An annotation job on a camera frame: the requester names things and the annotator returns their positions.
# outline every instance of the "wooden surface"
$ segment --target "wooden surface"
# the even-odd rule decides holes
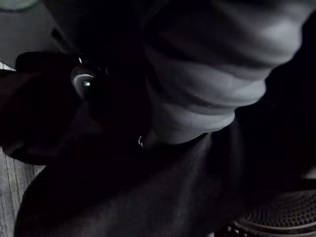
[[[2,63],[2,62],[0,62],[0,70],[1,70],[1,69],[14,71],[13,68],[7,66],[6,64],[4,64],[4,63]]]
[[[0,150],[0,237],[13,236],[23,192],[42,169],[11,159]]]

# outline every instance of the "speaker grille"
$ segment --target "speaker grille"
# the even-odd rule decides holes
[[[277,198],[244,218],[269,227],[293,228],[316,222],[316,192],[299,192]]]

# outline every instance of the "round speaker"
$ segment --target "round speaker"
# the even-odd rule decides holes
[[[316,236],[316,190],[278,197],[234,222],[234,226],[258,237]]]

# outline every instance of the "sleeve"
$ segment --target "sleeve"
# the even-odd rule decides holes
[[[257,102],[265,79],[291,60],[315,1],[199,1],[173,8],[148,37],[152,131],[179,144],[229,125]]]

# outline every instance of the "metal ring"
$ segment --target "metal ring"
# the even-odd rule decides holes
[[[143,136],[141,135],[139,138],[138,138],[138,145],[141,149],[144,148],[144,145],[143,145]]]

